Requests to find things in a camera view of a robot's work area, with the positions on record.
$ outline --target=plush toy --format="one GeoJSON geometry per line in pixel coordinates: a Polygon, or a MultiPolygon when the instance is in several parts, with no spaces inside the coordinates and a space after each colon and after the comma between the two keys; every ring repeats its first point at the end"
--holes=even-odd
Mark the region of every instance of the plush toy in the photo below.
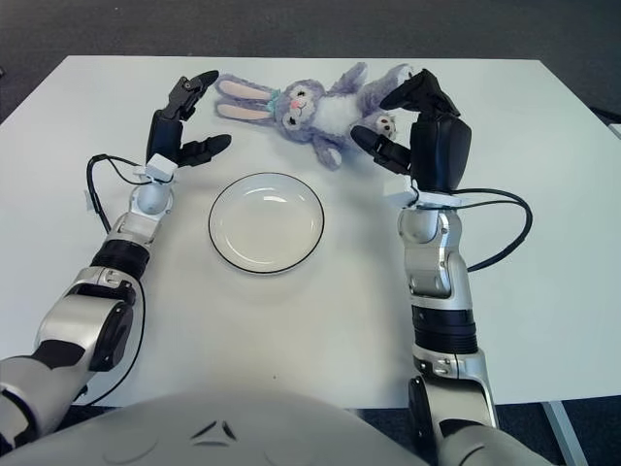
{"type": "Polygon", "coordinates": [[[221,117],[275,126],[290,141],[312,143],[319,161],[331,170],[341,166],[341,152],[358,149],[349,136],[363,125],[388,138],[395,135],[395,119],[379,108],[381,100],[409,77],[400,65],[383,78],[364,84],[367,64],[358,63],[326,92],[315,80],[297,81],[284,92],[222,75],[216,89],[224,97],[215,104],[221,117]]]}

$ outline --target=pink inner ear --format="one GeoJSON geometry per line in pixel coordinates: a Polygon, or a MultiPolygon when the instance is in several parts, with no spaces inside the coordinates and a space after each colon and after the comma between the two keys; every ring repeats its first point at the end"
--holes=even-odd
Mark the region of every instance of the pink inner ear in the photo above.
{"type": "Polygon", "coordinates": [[[263,112],[261,110],[243,109],[241,107],[234,107],[229,104],[220,104],[217,106],[217,110],[224,117],[234,119],[265,119],[269,118],[271,114],[269,112],[263,112]]]}
{"type": "Polygon", "coordinates": [[[240,99],[270,100],[272,95],[264,90],[253,89],[247,85],[223,81],[220,83],[220,90],[225,94],[239,97],[240,99]]]}

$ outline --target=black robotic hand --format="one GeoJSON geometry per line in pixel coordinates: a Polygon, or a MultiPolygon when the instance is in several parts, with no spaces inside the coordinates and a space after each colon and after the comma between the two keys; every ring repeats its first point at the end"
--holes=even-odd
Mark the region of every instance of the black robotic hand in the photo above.
{"type": "Polygon", "coordinates": [[[378,165],[415,179],[421,190],[453,191],[466,169],[472,131],[459,119],[436,77],[428,70],[410,76],[379,105],[383,110],[419,112],[409,133],[409,149],[363,126],[351,130],[355,143],[378,165]]]}
{"type": "Polygon", "coordinates": [[[196,103],[218,78],[217,71],[208,71],[191,80],[181,77],[168,95],[168,105],[153,114],[147,143],[147,162],[159,153],[180,167],[209,162],[231,144],[231,136],[221,134],[205,141],[192,141],[181,146],[182,121],[194,115],[196,103]]]}

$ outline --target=bunny paw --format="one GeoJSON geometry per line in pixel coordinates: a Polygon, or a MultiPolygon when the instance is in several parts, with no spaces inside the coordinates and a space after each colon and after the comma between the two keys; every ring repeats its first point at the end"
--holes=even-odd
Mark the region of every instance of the bunny paw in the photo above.
{"type": "Polygon", "coordinates": [[[395,118],[389,114],[380,115],[376,120],[376,133],[393,139],[397,134],[395,118]]]}
{"type": "Polygon", "coordinates": [[[323,160],[323,163],[330,169],[336,170],[341,166],[341,162],[343,162],[343,158],[341,157],[341,153],[336,150],[329,148],[326,150],[327,157],[323,160]]]}

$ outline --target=blue bow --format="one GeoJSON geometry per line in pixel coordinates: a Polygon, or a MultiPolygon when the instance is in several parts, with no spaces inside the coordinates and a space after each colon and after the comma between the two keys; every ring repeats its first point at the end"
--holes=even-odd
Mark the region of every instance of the blue bow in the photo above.
{"type": "Polygon", "coordinates": [[[278,99],[278,97],[280,96],[280,90],[273,90],[272,91],[272,98],[270,99],[270,102],[268,102],[265,106],[265,108],[271,113],[274,113],[274,110],[276,109],[276,101],[278,99]]]}

